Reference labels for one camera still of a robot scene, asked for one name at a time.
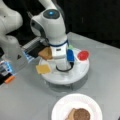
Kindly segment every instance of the table surface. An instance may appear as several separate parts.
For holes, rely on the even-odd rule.
[[[103,120],[120,116],[120,50],[89,38],[69,33],[70,43],[90,52],[88,80],[74,93],[92,97],[101,107]],[[9,85],[0,87],[0,120],[50,120],[54,104],[60,99],[37,74],[32,61]]]

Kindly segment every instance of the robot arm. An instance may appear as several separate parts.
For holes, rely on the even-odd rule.
[[[0,20],[6,29],[3,33],[4,35],[18,29],[23,24],[21,15],[8,8],[3,0],[0,0]]]
[[[4,51],[3,59],[11,63],[14,72],[20,70],[27,63],[27,60],[18,40],[6,34],[17,30],[22,24],[21,15],[8,8],[3,0],[0,0],[0,47]]]
[[[57,68],[66,71],[68,69],[66,58],[68,40],[63,17],[51,0],[39,1],[46,10],[32,18],[32,31],[36,36],[48,39]]]
[[[45,9],[56,9],[51,0],[39,0],[39,2],[45,7]]]

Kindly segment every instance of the red object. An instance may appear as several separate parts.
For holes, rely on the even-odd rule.
[[[78,53],[77,57],[81,61],[87,60],[89,57],[89,52],[88,51],[81,51]]]

